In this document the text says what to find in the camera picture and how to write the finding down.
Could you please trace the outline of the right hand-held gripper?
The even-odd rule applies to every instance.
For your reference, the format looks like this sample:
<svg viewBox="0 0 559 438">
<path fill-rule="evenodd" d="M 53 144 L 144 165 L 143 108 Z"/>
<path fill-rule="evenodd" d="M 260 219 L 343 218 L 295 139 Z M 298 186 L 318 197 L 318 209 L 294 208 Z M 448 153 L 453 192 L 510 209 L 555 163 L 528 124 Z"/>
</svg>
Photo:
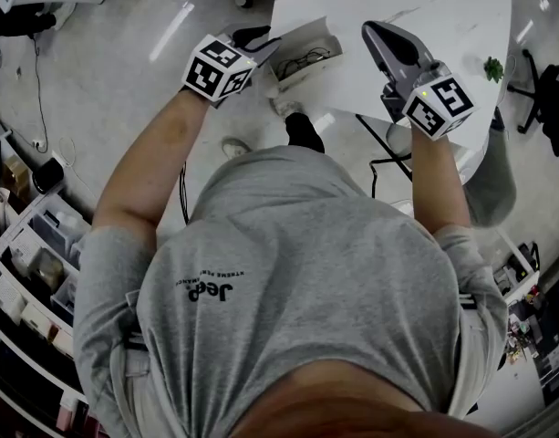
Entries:
<svg viewBox="0 0 559 438">
<path fill-rule="evenodd" d="M 391 119 L 407 119 L 430 140 L 456 130 L 475 111 L 475 101 L 461 78 L 436 60 L 409 31 L 386 22 L 367 21 L 362 38 L 378 69 L 389 80 L 381 100 Z"/>
</svg>

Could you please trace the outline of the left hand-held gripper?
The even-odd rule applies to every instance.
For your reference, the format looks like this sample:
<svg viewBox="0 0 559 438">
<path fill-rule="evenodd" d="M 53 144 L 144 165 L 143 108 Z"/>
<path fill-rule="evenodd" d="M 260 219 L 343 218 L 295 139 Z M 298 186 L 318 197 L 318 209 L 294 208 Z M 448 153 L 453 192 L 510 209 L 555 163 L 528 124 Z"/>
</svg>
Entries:
<svg viewBox="0 0 559 438">
<path fill-rule="evenodd" d="M 270 26 L 239 28 L 232 34 L 233 46 L 247 49 L 270 30 Z M 182 86 L 211 103 L 218 103 L 240 92 L 257 66 L 264 65 L 281 45 L 281 37 L 270 39 L 256 49 L 252 60 L 219 38 L 207 35 L 192 51 L 182 76 Z"/>
</svg>

